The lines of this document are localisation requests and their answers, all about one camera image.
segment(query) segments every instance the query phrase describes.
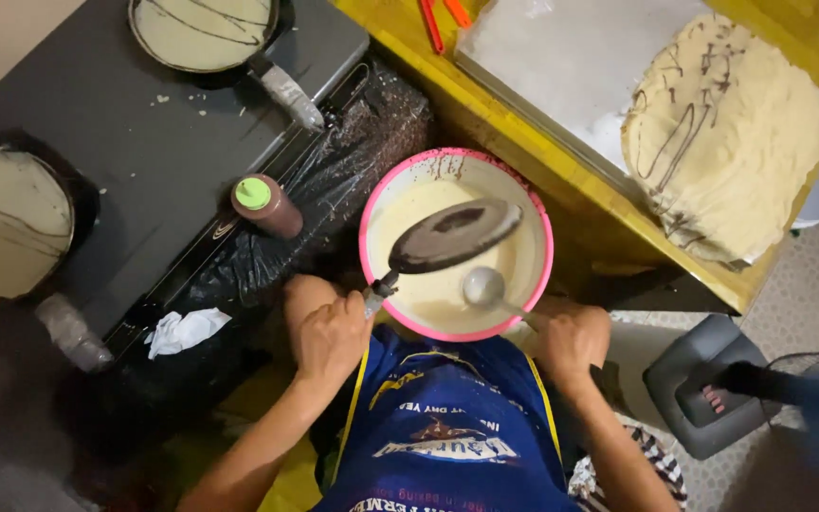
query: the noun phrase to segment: yellow countertop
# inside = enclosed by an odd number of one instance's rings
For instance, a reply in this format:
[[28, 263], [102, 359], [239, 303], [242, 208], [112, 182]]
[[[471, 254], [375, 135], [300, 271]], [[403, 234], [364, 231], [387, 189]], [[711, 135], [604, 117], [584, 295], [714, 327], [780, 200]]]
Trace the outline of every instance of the yellow countertop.
[[[734, 273], [719, 263], [694, 259], [671, 244], [655, 219], [453, 64], [456, 24], [441, 2], [436, 2], [434, 10], [447, 46], [445, 55], [431, 50], [418, 0], [333, 3], [405, 64], [401, 71], [415, 75], [432, 98], [442, 122], [469, 135], [517, 169], [554, 200], [558, 216], [576, 217], [571, 226], [553, 222], [553, 227], [556, 231], [566, 229], [566, 236], [589, 252], [593, 270], [608, 263], [655, 266], [674, 262], [738, 312], [746, 313], [751, 307], [775, 264], [778, 246], [768, 250], [750, 268]], [[486, 4], [484, 0], [461, 3], [473, 19]], [[807, 70], [819, 85], [819, 0], [710, 0], [709, 4], [779, 46], [792, 63]], [[795, 201], [795, 213], [818, 174], [819, 170], [811, 173], [808, 185]], [[557, 258], [555, 272], [563, 272]]]

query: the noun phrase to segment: pink bowl rim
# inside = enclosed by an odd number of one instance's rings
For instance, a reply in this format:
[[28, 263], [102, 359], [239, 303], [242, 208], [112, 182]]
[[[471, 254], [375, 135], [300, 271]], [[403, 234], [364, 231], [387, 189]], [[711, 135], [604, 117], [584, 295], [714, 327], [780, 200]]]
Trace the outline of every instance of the pink bowl rim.
[[[540, 274], [539, 282], [536, 284], [536, 288], [533, 290], [532, 295], [529, 297], [529, 300], [522, 306], [525, 311], [532, 310], [533, 306], [536, 305], [536, 302], [539, 301], [542, 293], [545, 292], [545, 287], [549, 282], [549, 276], [552, 274], [552, 257], [554, 255], [554, 238], [552, 237], [552, 224], [549, 222], [549, 216], [545, 213], [545, 206], [542, 204], [542, 200], [539, 199], [539, 196], [536, 195], [535, 192], [529, 189], [529, 185], [521, 178], [521, 176], [517, 173], [516, 170], [511, 169], [507, 164], [498, 160], [491, 155], [487, 155], [482, 153], [481, 151], [476, 151], [473, 149], [467, 149], [465, 147], [439, 147], [435, 149], [430, 149], [428, 151], [422, 152], [418, 155], [413, 157], [409, 157], [400, 164], [397, 165], [394, 169], [391, 169], [387, 175], [379, 182], [378, 186], [375, 187], [375, 190], [371, 192], [371, 196], [369, 197], [368, 202], [365, 204], [365, 210], [362, 211], [362, 220], [359, 224], [358, 230], [358, 254], [359, 254], [359, 261], [362, 263], [362, 273], [365, 274], [365, 279], [368, 283], [372, 283], [375, 280], [374, 274], [371, 273], [371, 263], [369, 257], [369, 251], [367, 250], [367, 236], [369, 233], [369, 223], [371, 220], [371, 211], [375, 208], [375, 203], [378, 202], [378, 197], [381, 195], [382, 192], [388, 187], [391, 181], [397, 177], [401, 172], [406, 169], [409, 169], [416, 163], [421, 162], [422, 160], [427, 160], [429, 158], [434, 157], [443, 157], [443, 156], [461, 156], [461, 157], [471, 157], [476, 158], [478, 160], [482, 160], [486, 163], [489, 163], [507, 173], [511, 176], [514, 180], [519, 183], [519, 185], [526, 191], [527, 195], [529, 196], [529, 200], [532, 201], [534, 207], [536, 207], [536, 212], [540, 216], [540, 220], [542, 222], [542, 232], [545, 235], [545, 254], [544, 254], [544, 263], [542, 265], [542, 273]], [[495, 335], [501, 334], [508, 330], [513, 324], [517, 323], [518, 321], [522, 320], [519, 316], [512, 316], [511, 318], [502, 321], [498, 325], [495, 325], [492, 328], [485, 329], [479, 332], [467, 332], [463, 334], [448, 334], [444, 332], [438, 332], [434, 329], [425, 327], [423, 325], [419, 325], [415, 321], [409, 319], [406, 315], [401, 313], [394, 307], [390, 301], [384, 301], [384, 310], [391, 314], [391, 316], [399, 321], [401, 324], [407, 326], [409, 329], [412, 329], [427, 338], [432, 338], [435, 340], [440, 340], [444, 342], [476, 342], [480, 340], [484, 340], [486, 338], [491, 338]]]

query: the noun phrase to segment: striped cloth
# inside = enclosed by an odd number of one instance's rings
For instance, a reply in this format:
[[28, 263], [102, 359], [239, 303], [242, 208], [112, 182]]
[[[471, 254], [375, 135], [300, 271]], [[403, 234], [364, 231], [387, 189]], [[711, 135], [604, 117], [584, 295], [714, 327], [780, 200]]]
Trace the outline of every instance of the striped cloth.
[[[631, 439], [640, 445], [643, 455], [654, 465], [656, 474], [665, 482], [665, 486], [678, 502], [681, 510], [687, 510], [688, 494], [684, 486], [682, 469], [672, 454], [666, 454], [659, 440], [643, 428], [625, 425], [631, 433]], [[577, 462], [574, 474], [568, 483], [568, 495], [586, 512], [610, 512], [605, 500], [605, 493], [596, 482], [596, 470], [589, 456]]]

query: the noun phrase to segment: wooden counter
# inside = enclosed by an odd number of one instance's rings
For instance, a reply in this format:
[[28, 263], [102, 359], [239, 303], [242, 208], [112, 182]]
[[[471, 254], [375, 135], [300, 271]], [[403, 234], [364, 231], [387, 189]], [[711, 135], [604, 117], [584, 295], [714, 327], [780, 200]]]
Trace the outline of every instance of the wooden counter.
[[[819, 85], [819, 0], [711, 0], [717, 11], [779, 46]], [[418, 0], [334, 0], [390, 53], [391, 64], [415, 79], [431, 98], [451, 137], [479, 145], [505, 160], [540, 189], [555, 233], [553, 282], [577, 296], [602, 275], [634, 274], [673, 263], [744, 314], [774, 266], [779, 246], [734, 273], [693, 258], [671, 244], [656, 220], [631, 204], [565, 148], [532, 127], [453, 64], [456, 24], [435, 6], [448, 51], [432, 52]], [[485, 0], [463, 0], [473, 19]], [[797, 214], [810, 184], [794, 204]]]

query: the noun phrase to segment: hand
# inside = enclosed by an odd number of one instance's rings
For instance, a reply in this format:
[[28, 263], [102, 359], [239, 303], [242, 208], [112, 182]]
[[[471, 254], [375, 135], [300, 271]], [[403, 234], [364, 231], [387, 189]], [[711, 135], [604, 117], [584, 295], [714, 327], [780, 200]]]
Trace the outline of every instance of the hand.
[[368, 348], [373, 320], [366, 320], [365, 301], [356, 291], [310, 314], [294, 344], [296, 379], [332, 398]]
[[592, 385], [590, 365], [601, 368], [609, 350], [609, 314], [556, 297], [544, 297], [533, 310], [543, 315], [536, 325], [536, 359], [558, 390], [572, 397], [584, 385]]

